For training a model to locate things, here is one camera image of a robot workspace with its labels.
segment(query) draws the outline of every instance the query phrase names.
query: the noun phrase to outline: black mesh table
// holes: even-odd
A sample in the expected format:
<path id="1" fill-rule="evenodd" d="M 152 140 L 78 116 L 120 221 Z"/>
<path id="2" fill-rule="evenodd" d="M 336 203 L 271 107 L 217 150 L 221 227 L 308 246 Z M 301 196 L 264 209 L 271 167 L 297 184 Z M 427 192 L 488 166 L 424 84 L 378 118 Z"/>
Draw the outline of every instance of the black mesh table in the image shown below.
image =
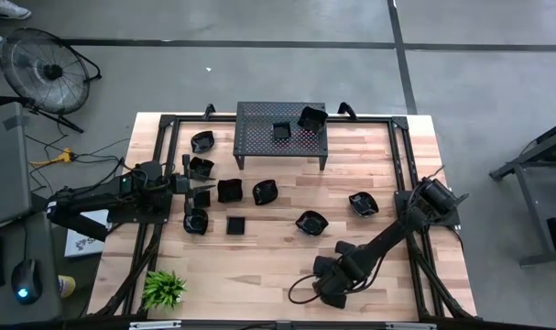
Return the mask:
<path id="1" fill-rule="evenodd" d="M 326 126 L 313 133 L 298 126 L 304 107 L 324 111 L 318 103 L 239 102 L 234 126 L 233 155 L 239 169 L 245 168 L 245 156 L 317 157 L 321 171 L 329 155 Z M 289 122 L 291 137 L 274 139 L 273 124 Z"/>

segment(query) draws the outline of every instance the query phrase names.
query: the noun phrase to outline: gray floor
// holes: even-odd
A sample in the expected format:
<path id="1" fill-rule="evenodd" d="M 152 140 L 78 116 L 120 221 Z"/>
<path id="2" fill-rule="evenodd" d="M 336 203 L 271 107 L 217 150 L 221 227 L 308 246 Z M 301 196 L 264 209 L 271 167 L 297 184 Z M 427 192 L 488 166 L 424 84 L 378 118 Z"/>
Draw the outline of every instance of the gray floor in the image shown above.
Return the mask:
<path id="1" fill-rule="evenodd" d="M 384 0 L 37 0 L 23 26 L 63 37 L 393 41 Z M 397 0 L 406 42 L 555 44 L 556 0 Z M 4 23 L 7 33 L 15 23 Z M 406 114 L 394 50 L 79 47 L 104 79 L 71 119 L 87 130 L 62 147 L 92 151 L 132 130 L 139 111 L 202 111 L 237 101 L 341 101 L 360 113 Z M 540 252 L 518 184 L 487 173 L 556 124 L 556 53 L 408 52 L 419 114 L 432 115 L 449 184 L 462 204 L 465 257 L 487 320 L 556 326 L 556 264 L 521 269 Z M 0 94 L 10 94 L 0 73 Z M 55 125 L 34 118 L 45 141 Z M 32 160 L 41 146 L 28 143 Z M 104 154 L 123 156 L 126 143 Z M 88 185 L 111 164 L 54 166 L 55 188 Z"/>

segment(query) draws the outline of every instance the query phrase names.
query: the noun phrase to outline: computer mouse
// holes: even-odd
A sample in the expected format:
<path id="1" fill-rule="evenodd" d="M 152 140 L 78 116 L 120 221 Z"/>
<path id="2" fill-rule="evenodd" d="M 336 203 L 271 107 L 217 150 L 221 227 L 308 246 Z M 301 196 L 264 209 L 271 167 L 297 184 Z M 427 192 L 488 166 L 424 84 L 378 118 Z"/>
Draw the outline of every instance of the computer mouse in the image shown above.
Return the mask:
<path id="1" fill-rule="evenodd" d="M 39 278 L 39 262 L 34 259 L 25 259 L 13 268 L 11 286 L 15 299 L 21 304 L 36 302 L 42 293 L 41 279 Z"/>

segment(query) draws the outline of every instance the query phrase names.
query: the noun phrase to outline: wooden table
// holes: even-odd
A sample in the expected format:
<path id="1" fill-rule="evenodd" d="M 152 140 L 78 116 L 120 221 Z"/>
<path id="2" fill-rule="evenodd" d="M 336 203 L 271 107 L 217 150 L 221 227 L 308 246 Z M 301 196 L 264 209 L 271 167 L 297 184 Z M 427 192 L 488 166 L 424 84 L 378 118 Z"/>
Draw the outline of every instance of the wooden table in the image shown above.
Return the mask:
<path id="1" fill-rule="evenodd" d="M 137 114 L 126 157 L 128 165 L 151 160 L 160 115 Z M 431 117 L 409 115 L 408 121 L 418 174 L 420 177 L 432 174 L 442 161 Z M 405 243 L 387 253 L 374 285 L 350 295 L 344 310 L 326 306 L 318 300 L 296 305 L 288 301 L 287 295 L 295 280 L 311 273 L 317 255 L 334 256 L 337 241 L 367 243 L 396 219 L 392 194 L 397 188 L 385 125 L 329 124 L 329 161 L 324 172 L 320 172 L 318 159 L 304 158 L 252 157 L 246 160 L 245 170 L 239 170 L 232 151 L 234 123 L 184 123 L 180 127 L 176 152 L 177 169 L 181 169 L 181 155 L 191 153 L 191 137 L 204 130 L 212 130 L 215 134 L 213 150 L 199 155 L 215 163 L 211 176 L 242 179 L 245 197 L 241 203 L 217 203 L 217 191 L 213 189 L 212 205 L 206 210 L 211 221 L 205 236 L 189 235 L 184 231 L 184 197 L 174 197 L 170 221 L 164 227 L 157 269 L 175 270 L 187 280 L 188 292 L 181 307 L 173 311 L 151 311 L 150 318 L 417 320 Z M 401 141 L 398 132 L 403 169 L 406 169 Z M 167 143 L 162 163 L 167 155 Z M 443 181 L 443 172 L 437 178 Z M 276 180 L 279 198 L 271 204 L 255 206 L 252 188 L 266 179 Z M 406 174 L 404 180 L 409 186 Z M 358 191 L 369 192 L 375 197 L 378 214 L 370 218 L 354 214 L 347 196 Z M 306 236 L 294 225 L 307 210 L 321 213 L 330 222 L 321 236 Z M 226 217 L 233 215 L 246 217 L 243 236 L 225 234 Z M 107 238 L 89 313 L 104 306 L 127 275 L 136 231 L 137 225 L 122 225 Z M 434 227 L 430 235 L 439 277 L 463 308 L 474 314 L 473 296 L 458 240 L 446 228 Z M 143 278 L 137 282 L 134 310 L 139 305 L 143 283 Z M 427 306 L 433 311 L 427 280 L 423 280 L 423 286 Z M 312 295 L 311 280 L 308 280 L 294 291 L 293 297 L 303 300 Z"/>

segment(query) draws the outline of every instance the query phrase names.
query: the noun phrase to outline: green plant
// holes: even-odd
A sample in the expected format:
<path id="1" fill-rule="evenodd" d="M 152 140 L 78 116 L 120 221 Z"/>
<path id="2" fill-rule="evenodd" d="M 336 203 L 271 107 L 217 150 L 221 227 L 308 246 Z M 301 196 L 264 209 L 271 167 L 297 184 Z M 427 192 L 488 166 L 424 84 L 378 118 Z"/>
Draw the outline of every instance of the green plant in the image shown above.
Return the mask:
<path id="1" fill-rule="evenodd" d="M 160 271 L 149 271 L 146 278 L 146 287 L 143 290 L 143 298 L 146 299 L 145 309 L 164 307 L 175 307 L 179 297 L 186 291 L 186 281 L 176 277 L 174 271 L 170 273 Z"/>

